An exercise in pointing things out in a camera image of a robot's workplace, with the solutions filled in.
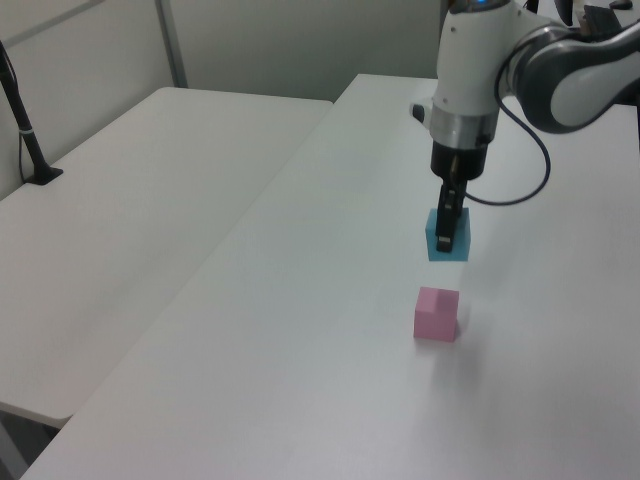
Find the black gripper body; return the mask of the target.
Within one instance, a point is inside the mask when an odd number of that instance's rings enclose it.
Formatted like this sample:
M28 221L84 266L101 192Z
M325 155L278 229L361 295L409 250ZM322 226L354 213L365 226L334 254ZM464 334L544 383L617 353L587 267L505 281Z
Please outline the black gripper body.
M458 182L475 180L484 171L487 150L486 145L464 150L434 142L431 152L431 171L443 181L449 181L452 177Z

